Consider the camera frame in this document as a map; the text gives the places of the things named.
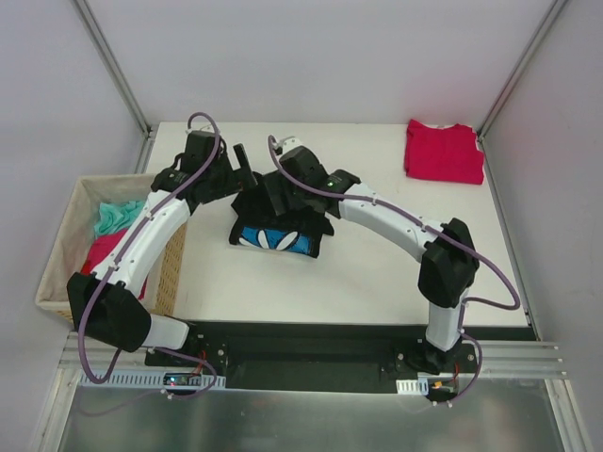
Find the black flower print t-shirt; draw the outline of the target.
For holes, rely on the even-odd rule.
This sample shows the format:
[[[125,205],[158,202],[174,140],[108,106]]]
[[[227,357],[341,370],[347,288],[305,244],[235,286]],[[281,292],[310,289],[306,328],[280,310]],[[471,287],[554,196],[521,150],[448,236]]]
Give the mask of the black flower print t-shirt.
[[[257,186],[237,194],[231,203],[236,221],[229,243],[318,258],[322,238],[334,235],[331,221],[310,207],[276,213],[270,184],[280,183],[282,175],[277,171],[266,174],[255,171],[253,176]]]

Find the wicker laundry basket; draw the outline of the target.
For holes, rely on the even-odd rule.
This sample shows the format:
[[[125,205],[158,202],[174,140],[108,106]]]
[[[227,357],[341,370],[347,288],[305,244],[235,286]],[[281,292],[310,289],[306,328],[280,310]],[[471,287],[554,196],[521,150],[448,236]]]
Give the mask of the wicker laundry basket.
[[[85,263],[94,241],[93,225],[100,218],[100,204],[144,201],[154,178],[153,174],[127,174],[77,179],[35,297],[40,309],[72,320],[67,281]],[[182,225],[150,271],[142,304],[153,314],[171,315],[174,311],[186,233],[187,226]]]

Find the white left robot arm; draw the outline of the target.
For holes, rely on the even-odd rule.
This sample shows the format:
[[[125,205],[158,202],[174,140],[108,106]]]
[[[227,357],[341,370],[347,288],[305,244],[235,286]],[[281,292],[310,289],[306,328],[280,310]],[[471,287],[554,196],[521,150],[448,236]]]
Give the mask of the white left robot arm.
[[[89,274],[75,272],[68,280],[78,336],[127,352],[163,347],[177,365],[193,364],[200,346],[189,337],[188,323],[150,313],[139,295],[155,261],[199,206],[256,185],[243,144],[228,147],[212,132],[189,132],[185,149],[155,176],[139,216],[116,247]]]

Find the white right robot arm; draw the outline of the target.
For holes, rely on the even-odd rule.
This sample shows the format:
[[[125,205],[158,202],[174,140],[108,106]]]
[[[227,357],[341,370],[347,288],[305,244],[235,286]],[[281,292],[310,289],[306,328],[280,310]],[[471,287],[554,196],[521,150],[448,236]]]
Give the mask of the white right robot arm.
[[[458,359],[463,296],[480,266],[465,223],[426,221],[404,213],[381,198],[357,176],[332,173],[296,137],[268,138],[277,170],[269,183],[275,214],[310,209],[367,228],[419,263],[418,289],[429,302],[428,325],[420,356],[434,371],[446,371]]]

